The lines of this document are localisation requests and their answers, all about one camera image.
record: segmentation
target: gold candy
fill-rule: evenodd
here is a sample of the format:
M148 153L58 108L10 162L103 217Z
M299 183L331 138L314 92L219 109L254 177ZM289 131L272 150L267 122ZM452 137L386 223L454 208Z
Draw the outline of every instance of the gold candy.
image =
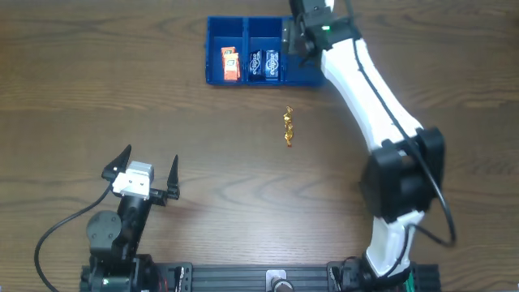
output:
M294 126L292 125L292 112L294 110L287 106L286 107L286 114L283 115L283 119L285 120L285 140L286 140L286 146L292 147L292 143L290 141L292 140L292 137L294 137Z

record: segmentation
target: wood grain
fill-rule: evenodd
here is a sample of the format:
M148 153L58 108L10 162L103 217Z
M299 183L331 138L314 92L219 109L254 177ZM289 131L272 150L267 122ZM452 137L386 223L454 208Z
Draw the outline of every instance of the wood grain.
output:
M440 264L445 291L515 290L519 2L354 5L390 88L447 140L459 244L444 250L418 236L412 258ZM157 187L180 156L182 197L153 208L140 245L157 261L310 264L363 252L371 216L357 181L367 151L337 91L204 82L208 15L287 14L279 0L1 1L3 290L45 290L32 262L38 238L99 196L102 167L126 144L156 166ZM78 289L87 220L117 204L109 196L45 242L43 269L60 290ZM437 204L424 225L446 231Z

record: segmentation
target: blue bin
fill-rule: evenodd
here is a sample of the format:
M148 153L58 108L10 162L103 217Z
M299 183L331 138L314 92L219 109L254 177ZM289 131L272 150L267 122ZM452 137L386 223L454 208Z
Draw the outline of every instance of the blue bin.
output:
M209 16L205 44L205 78L211 85L250 86L312 86L324 83L323 73L312 62L300 67L299 56L281 52L281 33L286 17L238 17ZM221 48L233 46L240 57L242 78L239 81L224 81L221 63ZM249 55L258 49L274 49L280 52L279 80L249 80Z

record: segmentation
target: orange packet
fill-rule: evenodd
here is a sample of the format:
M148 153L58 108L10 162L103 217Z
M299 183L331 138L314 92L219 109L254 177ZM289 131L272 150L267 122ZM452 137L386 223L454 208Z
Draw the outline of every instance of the orange packet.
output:
M224 80L238 81L241 77L238 54L227 54L224 60Z
M221 48L221 65L225 67L225 56L228 54L236 53L236 47L223 47Z

